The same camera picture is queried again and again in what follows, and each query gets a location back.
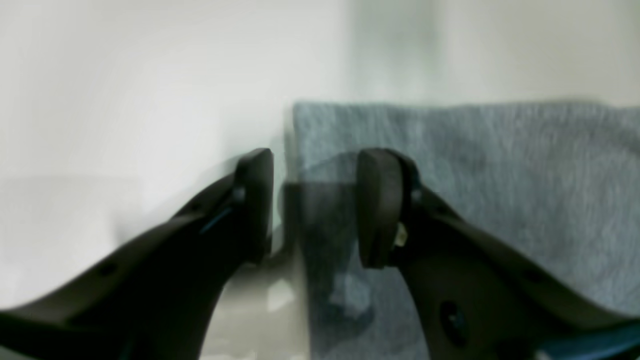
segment fabric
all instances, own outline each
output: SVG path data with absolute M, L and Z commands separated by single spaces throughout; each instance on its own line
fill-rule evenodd
M 640 315 L 640 109 L 587 102 L 294 107 L 313 359 L 424 359 L 395 269 L 357 255 L 357 152 L 389 147 L 464 219 L 600 305 Z

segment gray towel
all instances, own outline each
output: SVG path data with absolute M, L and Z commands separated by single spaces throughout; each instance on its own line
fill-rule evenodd
M 412 157 L 470 223 L 603 306 L 640 315 L 640 109 L 584 102 L 294 108 L 314 359 L 424 359 L 394 269 L 356 251 L 357 152 Z

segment white surface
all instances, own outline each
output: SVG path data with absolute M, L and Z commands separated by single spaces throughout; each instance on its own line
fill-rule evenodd
M 281 181 L 296 99 L 638 104 L 637 64 L 634 0 L 0 0 L 0 307 L 164 220 L 245 151 L 271 147 Z

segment gray cloth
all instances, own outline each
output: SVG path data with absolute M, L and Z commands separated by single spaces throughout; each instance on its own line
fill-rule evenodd
M 358 260 L 353 183 L 365 147 L 410 156 L 471 224 L 599 304 L 640 315 L 640 109 L 300 103 L 294 128 L 314 359 L 427 358 L 400 275 Z

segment table surface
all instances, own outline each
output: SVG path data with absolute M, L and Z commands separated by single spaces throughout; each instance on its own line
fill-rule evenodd
M 277 198 L 296 100 L 637 105 L 639 39 L 634 0 L 4 0 L 0 307 L 162 222 L 250 149 L 275 153 Z M 308 358 L 302 272 L 291 256 L 237 274 L 203 359 Z

